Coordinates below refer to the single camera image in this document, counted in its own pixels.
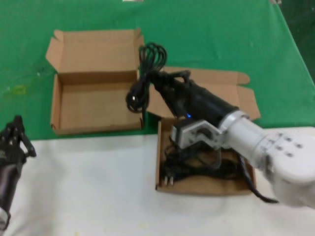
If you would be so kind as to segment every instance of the green table surface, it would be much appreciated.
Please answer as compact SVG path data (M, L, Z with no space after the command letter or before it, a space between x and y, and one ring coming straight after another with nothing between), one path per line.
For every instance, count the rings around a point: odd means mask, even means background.
M49 125L55 72L45 59L55 29L136 27L167 49L168 65L247 73L262 127L315 124L314 84L279 6L268 0L2 0L0 127L21 114L31 139L57 137ZM154 133L156 121L98 135Z

